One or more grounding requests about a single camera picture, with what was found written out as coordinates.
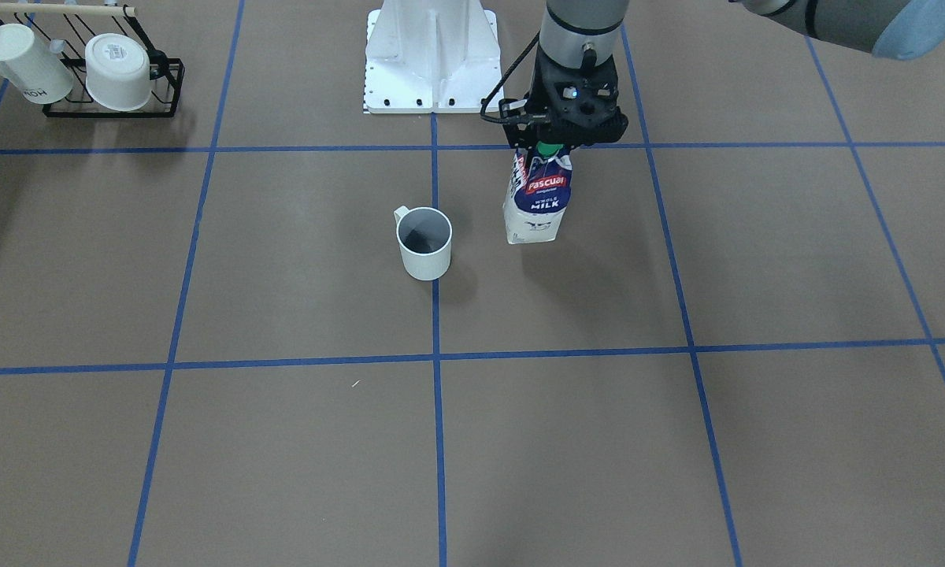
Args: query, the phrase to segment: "blue grid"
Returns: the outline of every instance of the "blue grid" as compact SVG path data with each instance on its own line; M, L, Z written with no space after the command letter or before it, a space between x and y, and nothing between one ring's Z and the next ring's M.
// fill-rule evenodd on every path
M153 479L154 466L157 456L157 449L161 438L162 426L167 408L168 391L171 384L171 376L175 370L188 369L257 369L258 367L279 367L279 366L315 366L315 365L337 365L337 364L378 364L378 363L402 363L402 362L431 362L433 364L433 391L434 391L434 413L435 413L435 438L436 438L436 456L437 456L437 493L438 493L438 551L441 567L447 567L447 519L445 519L445 455L444 455L444 430L443 430L443 389L441 388L441 362L455 360L488 360L488 359L517 359L517 358L595 358L595 356L641 356L641 355L663 355L663 354L688 354L692 366L693 376L695 377L695 386L699 394L700 406L706 426L707 441L710 445L711 459L713 459L715 474L717 474L718 489L721 493L722 513L727 524L729 539L731 540L732 553L736 567L742 567L742 552L739 548L739 536L736 531L734 519L732 519L731 505L728 500L728 485L725 482L724 470L721 466L721 456L717 449L717 439L715 439L713 430L713 418L711 417L710 405L707 402L706 391L703 387L702 373L700 372L699 355L702 353L718 352L765 352L765 351L797 351L797 350L819 350L819 349L873 349L873 348L891 348L903 346L927 346L929 347L934 360L941 373L945 384L945 365L941 358L938 347L945 345L945 337L934 337L924 316L923 309L916 296L910 277L908 276L905 265L900 258L891 230L886 223L885 216L882 213L878 198L869 182L868 173L858 148L860 147L945 147L945 141L905 141L904 143L859 143L851 137L850 129L843 119L843 112L840 111L839 103L836 101L836 95L833 94L828 77L821 60L819 60L815 47L811 39L806 37L805 43L816 69L821 78L826 93L828 93L830 103L832 103L833 112L839 120L840 128L843 129L843 135L846 141L835 141L834 143L652 143L647 122L644 115L644 106L641 96L641 87L637 79L633 55L628 42L626 26L621 29L621 38L623 39L624 49L627 55L627 65L630 69L631 83L633 93L637 102L639 111L639 128L643 134L643 143L613 143L596 144L592 150L644 150L651 179L655 191L655 198L658 204L659 217L662 223L667 254L671 265L672 276L676 288L677 300L684 324L686 346L678 347L638 347L638 348L617 348L617 349L574 349L574 350L535 350L535 351L488 351L488 352L441 352L440 340L440 300L439 283L434 280L432 283L432 331L433 348L432 352L426 354L411 355L381 355L381 356L346 356L346 358L285 358L285 359L253 359L253 360L224 360L224 361L185 361L175 360L180 340L182 318L185 312L185 302L188 296L189 284L191 283L193 265L195 264L196 247L198 247L199 224L202 221L203 206L206 204L207 193L209 193L209 184L211 173L213 173L214 158L217 154L230 154L230 152L310 152L310 151L429 151L432 156L432 205L438 207L438 154L440 151L476 151L476 150L508 150L506 144L439 144L437 116L430 116L430 128L432 129L432 143L429 145L328 145L328 146L221 146L218 144L221 133L221 122L224 118L224 104L227 101L228 86L231 82L232 68L234 68L235 54L238 50L239 32L241 31L243 12L245 12L245 0L239 0L238 13L235 16L235 27L232 32L230 50L228 51L227 68L224 73L224 83L221 87L220 101L217 104L217 118L214 121L213 138L207 147L119 147L119 148L56 148L56 150L0 150L0 155L29 155L29 154L207 154L206 170L203 173L202 189L200 189L198 208L196 209L195 222L193 222L191 241L189 242L189 251L186 259L185 272L182 279L180 300L175 312L175 322L172 330L168 359L162 363L141 363L141 364L88 364L88 365L63 365L63 366L22 366L22 367L0 367L0 376L26 376L26 374L45 374L45 373L98 373L98 372L119 372L119 371L164 371L164 377L161 385L161 393L158 403L157 415L155 417L154 430L152 433L151 447L149 449L147 466L144 477L144 484L141 490L140 503L137 517L135 518L133 539L128 560L129 567L135 567L137 564L138 552L140 549L141 534L147 510L147 503L150 495L150 489ZM4 80L0 87L0 105L7 92L8 83ZM854 162L857 164L862 183L868 191L869 200L871 200L873 209L879 219L880 226L886 237L887 244L890 247L891 255L896 261L897 268L901 274L904 286L907 288L911 302L914 306L918 320L924 331L923 338L905 338L905 339L885 339L869 341L822 341L822 342L795 342L795 343L758 343L758 344L725 344L725 345L698 345L693 338L692 327L689 321L689 313L686 308L684 286L679 276L678 264L676 261L675 250L672 244L671 230L668 223L668 217L665 212L664 198L661 194L661 184L658 178L658 169L653 150L685 150L685 148L757 148L757 147L787 147L787 148L818 148L818 147L846 147L854 155Z

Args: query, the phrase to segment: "black cable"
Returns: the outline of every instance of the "black cable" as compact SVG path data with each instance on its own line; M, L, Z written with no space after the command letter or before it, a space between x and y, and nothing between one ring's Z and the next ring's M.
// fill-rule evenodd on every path
M518 65L520 65L522 61L525 61L525 58L528 56L529 51L531 51L532 48L535 47L537 43L539 43L538 33L536 33L536 36L533 37L532 42L529 42L528 46L525 47L525 50L522 51L522 54L518 55L518 58L516 58L515 62L511 64L511 67L508 68L508 71L504 72L504 75L501 76L501 80L500 82L497 83L497 86L494 87L494 90L491 91L490 94L487 94L487 97L483 99L483 106L480 107L480 118L483 118L484 120L486 120L486 122L491 122L494 124L507 124L508 123L507 120L504 120L502 118L495 118L494 116L488 116L487 105L490 104L491 100L494 100L494 97L497 96L497 93L501 92L502 87L504 87L504 83L508 82L508 79L511 76L512 72L515 72L515 69L518 68Z

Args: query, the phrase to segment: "green cap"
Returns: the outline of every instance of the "green cap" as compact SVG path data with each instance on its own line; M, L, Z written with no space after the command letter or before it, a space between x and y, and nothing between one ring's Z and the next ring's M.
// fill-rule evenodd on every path
M536 151L538 151L539 155L542 155L542 157L548 158L560 151L562 147L562 143L537 143Z

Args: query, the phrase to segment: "dish rack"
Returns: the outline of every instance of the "dish rack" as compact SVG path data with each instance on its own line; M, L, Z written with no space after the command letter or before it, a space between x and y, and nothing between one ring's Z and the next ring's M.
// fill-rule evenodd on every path
M178 100L182 94L182 80L185 77L185 65L177 57L168 57L164 51L159 50L151 42L147 32L137 19L137 9L133 6L123 4L123 6L87 6L77 4L76 1L66 0L65 4L36 4L29 2L0 2L0 14L11 14L18 23L31 26L37 32L41 33L47 42L54 42L54 37L46 33L45 29L39 24L39 17L43 16L43 24L49 25L48 19L58 19L55 16L62 16L66 26L73 36L80 42L80 50L74 46L70 39L59 39L62 42L62 51L60 51L60 61L67 69L70 69L76 82L73 90L66 95L65 99L42 105L42 113L50 118L170 118L178 110ZM119 112L110 110L95 102L91 94L87 92L87 86L84 85L84 79L87 75L85 67L83 48L90 42L91 37L98 33L88 25L85 17L98 19L104 25L115 23L116 30L127 37L135 35L147 50L147 57L150 60L150 76L153 86L151 89L152 99L144 108L130 112ZM5 21L0 17L0 25Z

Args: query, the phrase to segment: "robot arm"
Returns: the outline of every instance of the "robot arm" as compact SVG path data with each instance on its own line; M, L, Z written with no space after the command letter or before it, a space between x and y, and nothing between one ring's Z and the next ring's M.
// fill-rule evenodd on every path
M945 0L729 0L794 32L822 42L910 60L945 39ZM619 78L613 48L630 0L547 0L539 34L513 68L538 43L532 85L522 100L504 99L501 117L511 147L537 143L570 147L614 143L628 119L617 106Z

